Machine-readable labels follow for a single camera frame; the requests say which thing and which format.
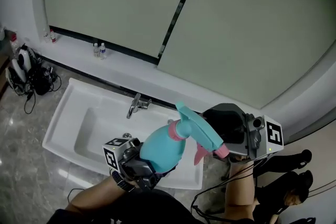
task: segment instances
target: drain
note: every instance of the drain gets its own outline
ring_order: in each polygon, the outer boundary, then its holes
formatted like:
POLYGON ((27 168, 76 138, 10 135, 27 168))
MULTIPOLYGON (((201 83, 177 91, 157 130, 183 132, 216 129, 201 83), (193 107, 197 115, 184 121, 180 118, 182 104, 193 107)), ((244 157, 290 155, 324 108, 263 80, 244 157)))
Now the drain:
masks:
POLYGON ((124 134, 122 135, 122 137, 124 137, 124 138, 131 138, 132 135, 129 134, 129 133, 124 133, 124 134))

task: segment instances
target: faucet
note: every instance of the faucet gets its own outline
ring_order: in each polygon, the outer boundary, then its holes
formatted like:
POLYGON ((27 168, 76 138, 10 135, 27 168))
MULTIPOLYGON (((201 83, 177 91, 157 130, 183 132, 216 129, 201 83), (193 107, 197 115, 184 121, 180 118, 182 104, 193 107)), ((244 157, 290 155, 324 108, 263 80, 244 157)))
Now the faucet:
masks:
POLYGON ((133 113, 136 113, 138 109, 147 109, 149 105, 152 103, 152 99, 148 100, 148 102, 140 101, 141 94, 137 93, 132 101, 131 107, 127 113, 127 119, 129 119, 133 113))

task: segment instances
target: watch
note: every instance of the watch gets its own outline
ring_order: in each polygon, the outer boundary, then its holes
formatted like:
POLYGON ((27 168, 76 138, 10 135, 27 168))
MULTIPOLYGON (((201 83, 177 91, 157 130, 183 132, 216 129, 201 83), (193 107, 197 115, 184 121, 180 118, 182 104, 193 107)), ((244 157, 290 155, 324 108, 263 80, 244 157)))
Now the watch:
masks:
POLYGON ((122 179, 117 171, 113 171, 112 177, 113 177, 114 181, 117 183, 117 185, 120 188, 122 188, 123 190, 125 190, 127 192, 131 192, 132 190, 135 189, 135 187, 133 185, 131 185, 130 183, 128 183, 124 179, 122 179))

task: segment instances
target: rectangular basin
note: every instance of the rectangular basin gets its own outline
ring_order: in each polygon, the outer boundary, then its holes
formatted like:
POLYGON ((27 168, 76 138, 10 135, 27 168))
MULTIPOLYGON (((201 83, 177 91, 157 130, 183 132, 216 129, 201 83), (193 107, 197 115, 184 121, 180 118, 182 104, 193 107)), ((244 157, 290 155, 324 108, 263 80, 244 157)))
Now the rectangular basin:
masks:
MULTIPOLYGON (((168 120, 178 120, 177 111, 151 104, 126 118, 133 98, 90 84, 69 80, 43 141, 43 147, 92 171, 109 175, 102 145, 128 133, 141 142, 168 120)), ((201 189, 203 161, 194 166, 196 142, 186 140, 182 159, 159 186, 201 189)))

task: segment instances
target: marble floor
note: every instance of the marble floor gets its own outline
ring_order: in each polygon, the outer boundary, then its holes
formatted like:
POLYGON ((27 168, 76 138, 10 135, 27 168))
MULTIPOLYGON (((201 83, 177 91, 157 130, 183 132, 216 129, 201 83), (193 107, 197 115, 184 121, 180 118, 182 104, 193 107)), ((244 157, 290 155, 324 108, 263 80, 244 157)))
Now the marble floor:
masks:
MULTIPOLYGON (((69 78, 111 91, 120 90, 58 66, 55 69, 62 79, 60 89, 37 95, 31 114, 24 112, 26 97, 17 96, 9 87, 0 100, 0 224, 46 223, 56 209, 66 207, 67 196, 73 188, 87 188, 105 178, 45 150, 42 141, 69 78)), ((220 183, 227 171, 227 163, 206 157, 203 189, 220 183)), ((188 209, 200 192, 161 189, 188 209)), ((76 191, 71 193, 70 199, 74 195, 76 191)), ((220 208, 223 203, 224 194, 220 189, 201 195, 196 202, 202 210, 220 208)))

